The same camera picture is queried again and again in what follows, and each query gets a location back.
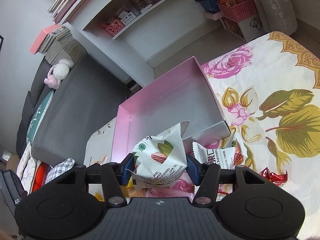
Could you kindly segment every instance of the checkered cloth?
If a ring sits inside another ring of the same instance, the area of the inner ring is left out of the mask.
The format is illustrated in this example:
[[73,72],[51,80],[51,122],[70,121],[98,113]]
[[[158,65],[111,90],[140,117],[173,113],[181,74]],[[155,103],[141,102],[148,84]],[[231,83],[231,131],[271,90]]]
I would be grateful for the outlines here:
[[62,163],[59,163],[57,166],[52,168],[51,171],[48,172],[45,183],[47,184],[51,180],[70,170],[73,167],[73,165],[75,165],[75,160],[71,158],[66,159]]

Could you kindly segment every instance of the green leaf illustration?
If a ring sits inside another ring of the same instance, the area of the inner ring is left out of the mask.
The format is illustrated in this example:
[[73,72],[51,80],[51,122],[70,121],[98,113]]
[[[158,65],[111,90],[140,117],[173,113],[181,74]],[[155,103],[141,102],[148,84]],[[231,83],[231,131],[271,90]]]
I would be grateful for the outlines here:
[[272,93],[261,104],[259,109],[263,112],[263,116],[257,117],[259,121],[278,116],[286,116],[290,113],[300,111],[306,104],[310,103],[314,94],[305,89],[292,89],[290,91],[279,90]]
[[290,157],[277,149],[277,145],[274,143],[273,140],[271,140],[269,137],[266,137],[268,140],[268,149],[272,153],[274,157],[276,157],[276,162],[277,162],[277,170],[279,174],[282,174],[283,172],[281,171],[281,165],[284,165],[284,162],[289,163],[291,161]]
[[133,152],[132,155],[133,155],[133,162],[136,163],[139,156],[136,155],[136,152]]
[[173,145],[172,145],[170,142],[164,140],[164,144],[167,145],[167,146],[169,146],[169,148],[170,148],[171,150],[173,150]]
[[250,150],[250,148],[244,144],[244,146],[247,148],[247,155],[248,157],[246,158],[246,160],[244,161],[244,165],[247,166],[247,167],[251,167],[252,165],[252,169],[257,172],[256,170],[256,163],[254,162],[254,159],[253,159],[253,152]]
[[167,146],[163,143],[158,143],[158,149],[162,154],[164,154],[167,157],[169,156],[170,152],[172,151],[169,146]]
[[313,157],[320,153],[320,108],[307,105],[299,112],[282,117],[276,130],[281,150],[299,158]]

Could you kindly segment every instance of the pink plastic basket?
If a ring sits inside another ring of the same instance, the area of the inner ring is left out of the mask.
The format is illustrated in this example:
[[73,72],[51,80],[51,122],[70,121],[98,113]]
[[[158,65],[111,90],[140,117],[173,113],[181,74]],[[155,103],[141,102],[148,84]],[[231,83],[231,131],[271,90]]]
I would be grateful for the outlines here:
[[258,13],[253,0],[247,0],[231,7],[221,4],[217,5],[221,9],[225,17],[236,22],[241,22]]
[[108,22],[99,24],[99,27],[104,28],[107,32],[109,32],[112,36],[115,36],[119,31],[124,28],[124,24],[120,22],[117,18],[113,20],[110,24]]

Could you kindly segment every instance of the pink plush toy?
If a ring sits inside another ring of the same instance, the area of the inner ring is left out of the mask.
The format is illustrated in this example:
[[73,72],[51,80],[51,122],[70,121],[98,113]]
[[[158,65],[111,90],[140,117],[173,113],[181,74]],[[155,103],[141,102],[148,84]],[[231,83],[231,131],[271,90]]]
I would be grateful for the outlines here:
[[74,65],[72,60],[65,58],[59,60],[58,64],[50,68],[47,78],[44,79],[44,83],[48,85],[49,88],[58,89],[61,81],[65,79]]

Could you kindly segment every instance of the red candy wrapper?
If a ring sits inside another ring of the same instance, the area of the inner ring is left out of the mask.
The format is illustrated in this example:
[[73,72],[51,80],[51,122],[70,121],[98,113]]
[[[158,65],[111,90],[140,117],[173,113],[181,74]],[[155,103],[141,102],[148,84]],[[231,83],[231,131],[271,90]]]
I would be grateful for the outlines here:
[[260,172],[262,177],[265,177],[267,180],[280,186],[288,181],[288,172],[286,171],[285,174],[275,174],[274,172],[270,171],[268,168],[265,168],[263,171]]

